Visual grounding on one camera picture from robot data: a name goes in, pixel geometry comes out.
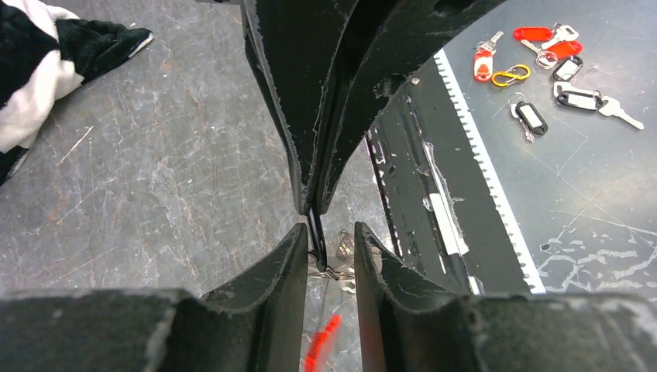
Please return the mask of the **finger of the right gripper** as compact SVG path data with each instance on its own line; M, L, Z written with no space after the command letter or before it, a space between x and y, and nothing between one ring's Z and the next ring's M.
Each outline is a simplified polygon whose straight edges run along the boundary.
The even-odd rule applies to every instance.
M499 1L364 1L337 61L336 92L313 197L319 215L374 119L410 76Z
M334 63L354 1L244 1L249 40L287 149L293 199L305 215L335 91Z

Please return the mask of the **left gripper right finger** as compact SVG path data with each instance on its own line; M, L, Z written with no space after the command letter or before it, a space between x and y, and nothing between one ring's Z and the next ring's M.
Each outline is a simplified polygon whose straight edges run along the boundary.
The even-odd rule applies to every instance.
M459 299L388 252L366 223L354 235L363 370L471 371Z

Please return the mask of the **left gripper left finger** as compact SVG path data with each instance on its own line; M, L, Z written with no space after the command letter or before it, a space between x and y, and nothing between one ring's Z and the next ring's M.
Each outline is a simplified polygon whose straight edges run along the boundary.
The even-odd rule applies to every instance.
M294 225L263 259L204 294L211 371L296 371L308 278L308 228Z

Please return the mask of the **red key tag with keyring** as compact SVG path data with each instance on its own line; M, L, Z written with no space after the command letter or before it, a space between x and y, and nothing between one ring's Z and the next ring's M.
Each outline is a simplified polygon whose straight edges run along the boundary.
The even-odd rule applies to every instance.
M354 238L342 229L329 249L334 272L308 268L308 324L304 327L300 371L350 371L355 366L356 304Z

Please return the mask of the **orange key tag with key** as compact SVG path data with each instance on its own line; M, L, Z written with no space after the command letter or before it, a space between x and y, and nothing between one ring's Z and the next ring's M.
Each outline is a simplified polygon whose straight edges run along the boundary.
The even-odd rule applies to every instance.
M503 31L497 31L490 39L477 44L473 59L473 77L476 81L486 82L491 79L494 72L493 56L496 53L496 44L503 35Z

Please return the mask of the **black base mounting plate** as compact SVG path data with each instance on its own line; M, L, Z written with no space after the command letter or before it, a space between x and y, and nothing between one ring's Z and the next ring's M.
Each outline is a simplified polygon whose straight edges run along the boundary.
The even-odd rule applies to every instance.
M404 83L366 142L394 252L456 293L531 291L437 64Z

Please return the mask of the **yellow carabiner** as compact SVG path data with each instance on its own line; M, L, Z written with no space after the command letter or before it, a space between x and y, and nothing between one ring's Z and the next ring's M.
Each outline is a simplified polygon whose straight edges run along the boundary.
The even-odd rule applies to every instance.
M491 75L490 82L498 88L507 88L515 83L523 82L531 76L531 69L524 64L515 64L505 71L497 71Z

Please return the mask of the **red key tag bottom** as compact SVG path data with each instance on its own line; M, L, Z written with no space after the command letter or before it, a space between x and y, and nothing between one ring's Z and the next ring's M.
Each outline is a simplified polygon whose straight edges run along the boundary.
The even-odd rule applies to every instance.
M579 33L572 26L556 23L551 29L520 27L514 30L513 37L518 41L542 42L541 48L546 48L562 41L576 41Z

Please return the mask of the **small black key tag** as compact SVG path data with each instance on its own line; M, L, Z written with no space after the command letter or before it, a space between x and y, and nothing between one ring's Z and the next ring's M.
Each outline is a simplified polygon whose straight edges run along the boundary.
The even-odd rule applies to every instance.
M583 60L572 55L561 60L552 72L552 79L557 82L570 82L582 69Z

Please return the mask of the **black white checkered blanket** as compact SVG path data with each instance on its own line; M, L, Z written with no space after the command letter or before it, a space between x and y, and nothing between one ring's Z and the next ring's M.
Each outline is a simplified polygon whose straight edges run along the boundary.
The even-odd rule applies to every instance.
M1 181L22 166L55 102L121 66L146 28L82 19L41 1L1 3Z

